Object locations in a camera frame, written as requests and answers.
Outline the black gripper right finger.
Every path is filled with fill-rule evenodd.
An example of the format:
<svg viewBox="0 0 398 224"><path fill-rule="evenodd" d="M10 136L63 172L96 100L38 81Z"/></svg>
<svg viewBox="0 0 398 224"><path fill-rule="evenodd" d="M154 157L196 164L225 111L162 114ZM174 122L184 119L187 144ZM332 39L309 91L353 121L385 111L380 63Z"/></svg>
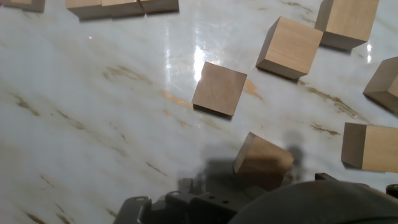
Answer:
<svg viewBox="0 0 398 224"><path fill-rule="evenodd" d="M326 173L316 173L315 180L333 180L337 181L334 177L326 174ZM391 197L397 198L397 184L390 184L386 186L386 194Z"/></svg>

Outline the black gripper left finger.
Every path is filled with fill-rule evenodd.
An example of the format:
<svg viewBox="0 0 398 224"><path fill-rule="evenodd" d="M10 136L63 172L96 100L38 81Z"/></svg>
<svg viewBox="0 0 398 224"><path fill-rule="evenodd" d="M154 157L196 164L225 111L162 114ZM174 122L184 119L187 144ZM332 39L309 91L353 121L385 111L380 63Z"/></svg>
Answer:
<svg viewBox="0 0 398 224"><path fill-rule="evenodd" d="M228 223L246 203L206 192L192 194L193 180L184 178L176 191L152 201L150 197L131 197L124 201L114 224L223 224Z"/></svg>

